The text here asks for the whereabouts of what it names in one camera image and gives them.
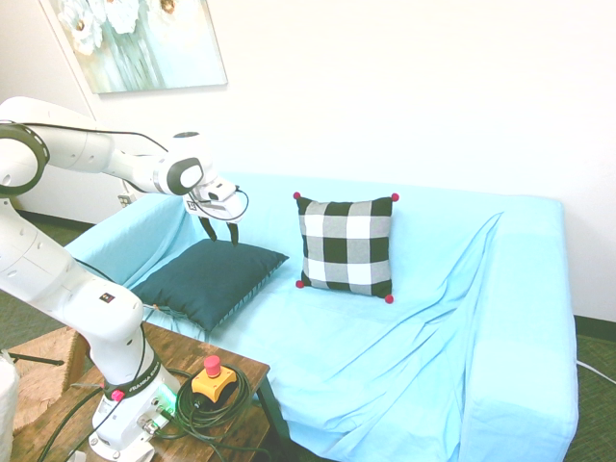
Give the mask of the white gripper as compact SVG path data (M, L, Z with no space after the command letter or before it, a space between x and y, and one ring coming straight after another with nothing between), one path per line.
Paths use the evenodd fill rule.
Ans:
M217 239L217 234L209 218L226 221L230 234L230 242L233 246L239 244L238 222L241 220L241 193L233 192L222 200L200 200L190 192L185 195L185 208L191 215L200 218L201 225L211 241Z

